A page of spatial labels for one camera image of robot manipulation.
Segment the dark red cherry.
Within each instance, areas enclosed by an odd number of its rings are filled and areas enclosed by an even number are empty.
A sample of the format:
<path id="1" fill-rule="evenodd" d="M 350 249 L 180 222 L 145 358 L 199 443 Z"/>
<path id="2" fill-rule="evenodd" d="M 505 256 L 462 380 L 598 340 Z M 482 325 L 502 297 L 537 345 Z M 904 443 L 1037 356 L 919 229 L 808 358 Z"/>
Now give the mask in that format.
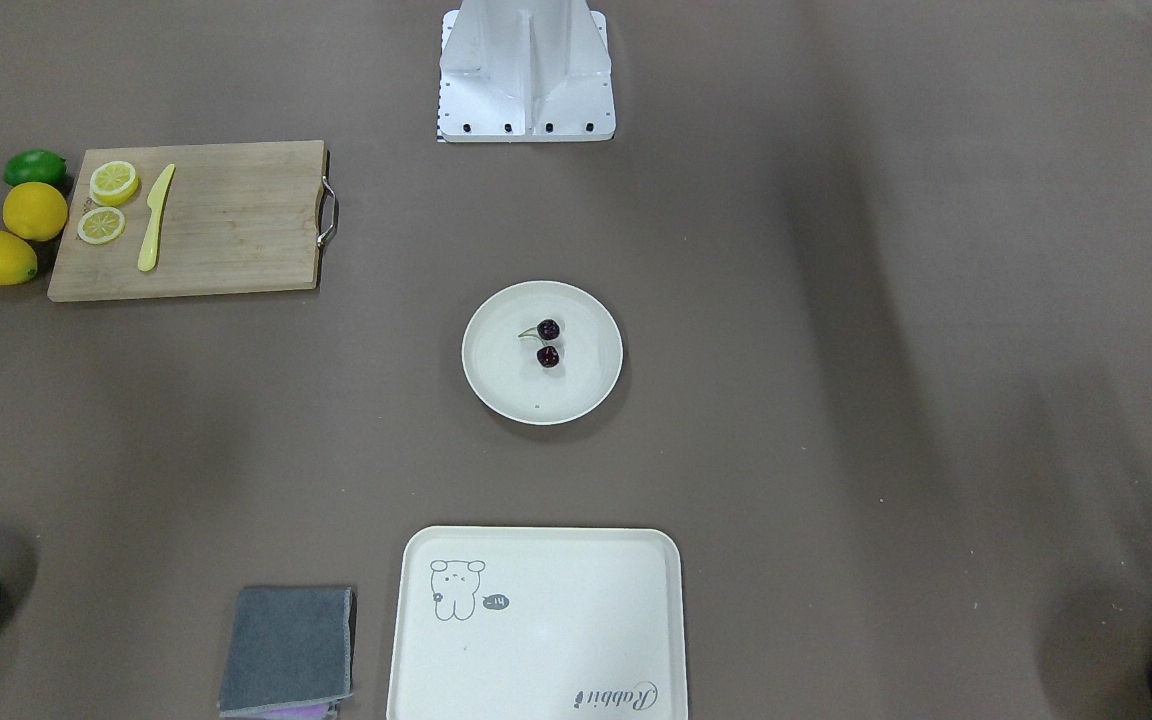
<path id="1" fill-rule="evenodd" d="M 517 338 L 521 338 L 521 340 L 531 338 L 531 340 L 550 343 L 561 338 L 561 325 L 558 324 L 558 320 L 547 318 L 536 324 L 535 327 L 520 332 Z"/>
<path id="2" fill-rule="evenodd" d="M 558 350 L 556 346 L 543 344 L 538 351 L 535 353 L 536 361 L 541 367 L 552 369 L 561 364 L 561 351 Z"/>

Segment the cream round plate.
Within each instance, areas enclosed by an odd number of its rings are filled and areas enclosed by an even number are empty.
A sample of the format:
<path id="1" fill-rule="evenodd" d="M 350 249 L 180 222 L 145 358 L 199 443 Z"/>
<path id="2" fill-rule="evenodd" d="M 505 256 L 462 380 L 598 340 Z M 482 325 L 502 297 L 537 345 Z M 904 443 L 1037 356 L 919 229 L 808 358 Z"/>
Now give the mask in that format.
<path id="1" fill-rule="evenodd" d="M 556 341 L 517 334 L 552 318 Z M 556 346 L 561 364 L 545 369 L 535 353 Z M 477 306 L 461 343 L 468 386 L 494 414 L 520 423 L 556 425 L 579 419 L 611 395 L 626 361 L 620 327 L 607 306 L 579 287 L 558 281 L 511 285 Z"/>

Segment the cream rabbit tray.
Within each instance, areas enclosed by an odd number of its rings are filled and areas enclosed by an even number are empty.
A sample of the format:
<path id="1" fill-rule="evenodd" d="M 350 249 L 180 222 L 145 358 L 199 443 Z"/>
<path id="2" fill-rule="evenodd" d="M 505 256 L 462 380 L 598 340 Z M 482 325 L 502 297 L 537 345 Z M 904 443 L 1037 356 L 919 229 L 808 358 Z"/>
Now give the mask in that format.
<path id="1" fill-rule="evenodd" d="M 660 530 L 429 526 L 404 547 L 389 719 L 685 719 Z"/>

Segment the wooden cutting board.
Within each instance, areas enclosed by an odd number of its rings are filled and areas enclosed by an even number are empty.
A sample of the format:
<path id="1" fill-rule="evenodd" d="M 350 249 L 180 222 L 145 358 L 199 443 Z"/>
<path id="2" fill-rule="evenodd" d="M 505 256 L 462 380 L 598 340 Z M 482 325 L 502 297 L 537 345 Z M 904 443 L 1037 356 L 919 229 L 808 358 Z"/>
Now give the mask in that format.
<path id="1" fill-rule="evenodd" d="M 169 300 L 219 293 L 311 290 L 334 232 L 321 223 L 329 152 L 324 141 L 205 143 L 90 149 L 74 181 L 47 296 L 55 302 Z M 91 174 L 131 161 L 141 188 L 124 202 L 126 232 L 105 245 L 77 237 L 93 209 Z M 156 270 L 137 270 L 147 225 L 147 191 L 166 165 L 175 174 L 162 213 Z"/>

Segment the grey folded cloth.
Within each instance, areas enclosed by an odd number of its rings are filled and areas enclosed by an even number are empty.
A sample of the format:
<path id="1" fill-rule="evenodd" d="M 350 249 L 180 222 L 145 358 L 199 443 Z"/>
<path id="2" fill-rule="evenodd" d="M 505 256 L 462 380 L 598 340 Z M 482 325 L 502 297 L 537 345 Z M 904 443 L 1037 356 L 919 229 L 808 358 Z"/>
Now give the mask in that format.
<path id="1" fill-rule="evenodd" d="M 250 585 L 236 598 L 221 719 L 334 719 L 351 696 L 349 585 Z"/>

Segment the yellow plastic knife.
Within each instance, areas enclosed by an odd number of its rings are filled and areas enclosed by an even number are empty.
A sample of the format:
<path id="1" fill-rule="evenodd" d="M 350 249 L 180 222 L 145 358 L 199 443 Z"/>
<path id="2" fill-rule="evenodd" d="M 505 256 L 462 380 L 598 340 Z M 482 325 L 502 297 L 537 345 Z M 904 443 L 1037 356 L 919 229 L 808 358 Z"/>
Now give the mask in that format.
<path id="1" fill-rule="evenodd" d="M 166 196 L 169 195 L 172 181 L 177 169 L 177 165 L 170 162 L 159 173 L 156 182 L 147 191 L 147 225 L 141 242 L 141 251 L 137 256 L 137 270 L 142 273 L 156 270 L 157 258 L 159 258 L 160 236 L 162 227 L 162 213 L 166 204 Z"/>

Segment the lower lemon slice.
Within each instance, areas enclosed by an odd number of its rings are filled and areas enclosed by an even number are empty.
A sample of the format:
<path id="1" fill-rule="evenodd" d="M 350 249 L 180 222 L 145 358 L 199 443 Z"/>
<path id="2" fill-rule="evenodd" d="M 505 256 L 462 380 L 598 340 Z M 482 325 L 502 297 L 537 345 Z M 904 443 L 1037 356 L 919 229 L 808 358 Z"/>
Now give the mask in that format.
<path id="1" fill-rule="evenodd" d="M 88 245 L 99 247 L 122 237 L 126 232 L 126 214 L 120 209 L 96 206 L 78 220 L 77 237 Z"/>

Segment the lemon slice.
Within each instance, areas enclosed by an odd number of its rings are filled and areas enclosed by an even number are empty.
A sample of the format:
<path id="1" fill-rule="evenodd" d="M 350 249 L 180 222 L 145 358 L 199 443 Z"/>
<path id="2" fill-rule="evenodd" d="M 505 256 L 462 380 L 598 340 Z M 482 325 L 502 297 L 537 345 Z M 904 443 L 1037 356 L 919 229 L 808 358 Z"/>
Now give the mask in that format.
<path id="1" fill-rule="evenodd" d="M 78 220 L 77 237 L 88 245 L 99 247 L 122 237 L 126 232 L 126 214 L 120 209 L 96 206 Z"/>
<path id="2" fill-rule="evenodd" d="M 141 188 L 141 173 L 131 161 L 106 161 L 97 167 L 88 182 L 90 199 L 105 209 L 118 209 Z"/>

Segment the upper lemon slice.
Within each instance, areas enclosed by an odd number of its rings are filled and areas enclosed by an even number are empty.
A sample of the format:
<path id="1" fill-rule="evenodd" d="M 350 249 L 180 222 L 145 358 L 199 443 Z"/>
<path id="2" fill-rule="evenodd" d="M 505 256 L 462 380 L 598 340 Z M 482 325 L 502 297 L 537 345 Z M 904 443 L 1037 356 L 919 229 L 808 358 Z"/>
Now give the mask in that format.
<path id="1" fill-rule="evenodd" d="M 131 161 L 106 161 L 97 167 L 88 182 L 90 199 L 105 209 L 118 209 L 141 188 L 141 173 Z"/>

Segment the yellow lemon middle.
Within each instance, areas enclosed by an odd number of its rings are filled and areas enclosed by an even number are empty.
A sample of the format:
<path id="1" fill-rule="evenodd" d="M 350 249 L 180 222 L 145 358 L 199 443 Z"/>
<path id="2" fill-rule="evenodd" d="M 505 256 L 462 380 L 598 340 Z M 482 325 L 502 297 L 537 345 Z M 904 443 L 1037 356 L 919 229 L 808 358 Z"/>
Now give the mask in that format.
<path id="1" fill-rule="evenodd" d="M 65 195 L 44 182 L 14 185 L 3 199 L 3 225 L 20 238 L 46 242 L 63 232 L 69 209 Z"/>

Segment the green lime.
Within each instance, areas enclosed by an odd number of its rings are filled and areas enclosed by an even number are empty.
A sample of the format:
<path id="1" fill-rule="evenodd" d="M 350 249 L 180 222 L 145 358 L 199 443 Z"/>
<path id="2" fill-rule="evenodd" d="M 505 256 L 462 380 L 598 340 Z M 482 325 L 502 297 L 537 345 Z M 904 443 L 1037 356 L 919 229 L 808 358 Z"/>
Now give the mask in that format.
<path id="1" fill-rule="evenodd" d="M 67 159 L 46 149 L 12 156 L 3 165 L 3 182 L 12 187 L 37 182 L 59 187 L 67 179 Z"/>

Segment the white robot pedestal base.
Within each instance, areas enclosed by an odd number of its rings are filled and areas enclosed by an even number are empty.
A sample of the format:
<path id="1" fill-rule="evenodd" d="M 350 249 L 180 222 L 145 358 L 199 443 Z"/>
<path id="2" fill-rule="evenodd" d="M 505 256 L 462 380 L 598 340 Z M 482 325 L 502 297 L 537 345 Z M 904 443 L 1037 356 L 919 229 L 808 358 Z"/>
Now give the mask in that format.
<path id="1" fill-rule="evenodd" d="M 444 14 L 435 138 L 611 141 L 607 18 L 585 1 L 463 1 Z"/>

